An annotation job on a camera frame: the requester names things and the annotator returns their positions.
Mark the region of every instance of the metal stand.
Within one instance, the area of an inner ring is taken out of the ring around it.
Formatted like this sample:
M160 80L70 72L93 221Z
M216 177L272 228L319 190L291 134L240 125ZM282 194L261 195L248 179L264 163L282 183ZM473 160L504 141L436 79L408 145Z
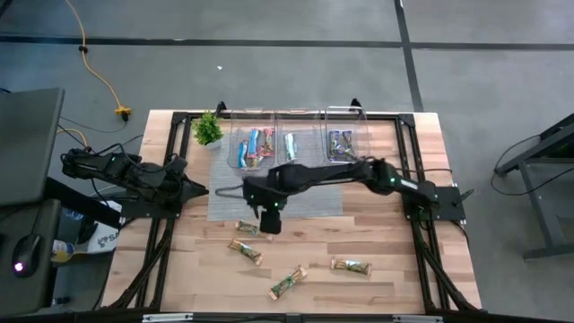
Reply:
M538 191L532 191L536 184L533 181L534 167L531 167L531 165L544 164L569 164L574 167L574 159L571 158L574 157L572 155L574 153L574 114L542 132L540 138L540 143L495 170L500 177L506 176L512 170L520 170L526 190L531 191L528 197L535 209L546 247L528 251L523 255L524 259L574 254L574 244L566 243L558 221L559 215L554 212L545 212L543 196Z

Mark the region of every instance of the plastic container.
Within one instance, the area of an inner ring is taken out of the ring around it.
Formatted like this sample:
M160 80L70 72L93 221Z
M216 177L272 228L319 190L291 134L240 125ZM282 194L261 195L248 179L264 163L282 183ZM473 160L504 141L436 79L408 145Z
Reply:
M258 130L257 140L252 140L252 130ZM227 164L233 169L268 170L275 165L276 155L275 111L243 109L231 112L230 152ZM245 144L249 157L239 156L239 148Z
M296 162L308 167L326 165L323 151L321 111L277 111L277 163Z
M327 162L348 163L370 155L367 114L360 107L328 107L324 152Z

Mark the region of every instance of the black mouse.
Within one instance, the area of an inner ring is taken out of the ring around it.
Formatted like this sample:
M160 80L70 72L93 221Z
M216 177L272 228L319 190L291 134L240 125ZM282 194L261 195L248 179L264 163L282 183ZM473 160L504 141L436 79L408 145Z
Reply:
M16 243L12 254L12 270L17 277L29 277L36 272L42 237L31 233Z

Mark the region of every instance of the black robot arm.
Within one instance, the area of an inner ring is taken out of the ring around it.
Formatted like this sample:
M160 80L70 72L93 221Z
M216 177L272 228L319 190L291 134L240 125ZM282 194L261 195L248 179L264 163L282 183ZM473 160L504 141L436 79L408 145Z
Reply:
M306 167L299 164L285 164L269 170L266 177L247 176L243 179L243 197L259 218L260 230L278 234L281 232L279 211L287 204L289 196L302 193L320 185L360 182L371 192L389 195L393 192L409 196L423 208L438 205L436 187L432 182L421 183L404 179L396 168L384 159L367 159L355 163Z
M122 153L106 154L71 149L61 156L62 172L74 179L100 179L126 188L135 201L124 204L125 217L170 217L179 214L188 199L209 193L184 173L187 161L183 158L171 155L166 166L160 166L120 148Z

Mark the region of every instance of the wooden table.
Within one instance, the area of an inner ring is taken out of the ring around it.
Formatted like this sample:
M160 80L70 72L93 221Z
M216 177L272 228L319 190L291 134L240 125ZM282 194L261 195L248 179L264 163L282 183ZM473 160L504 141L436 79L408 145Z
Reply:
M140 151L144 161L162 163L172 112L150 111ZM414 116L423 167L448 168L437 114ZM229 132L230 122L222 121L222 128ZM369 131L371 154L400 165L393 124L370 121ZM181 136L178 135L176 147ZM210 158L204 147L191 140L186 174L208 185ZM439 186L452 183L446 171L427 172L426 176ZM377 196L357 183L343 184L341 189L344 216L283 220L283 231L272 243L235 231L234 222L207 222L208 196L188 202L176 221L161 310L423 313L413 235L404 218L401 197ZM115 301L140 270L150 223L151 220L138 219L120 233L103 305ZM436 230L446 272L465 297L480 307L465 236L453 223L436 223ZM261 266L228 249L232 238L242 238L263 252ZM368 261L373 264L373 272L368 278L331 271L333 256ZM307 269L307 278L278 301L272 301L267 289L298 264ZM151 275L147 301L155 275ZM433 300L439 304L435 277L429 278Z

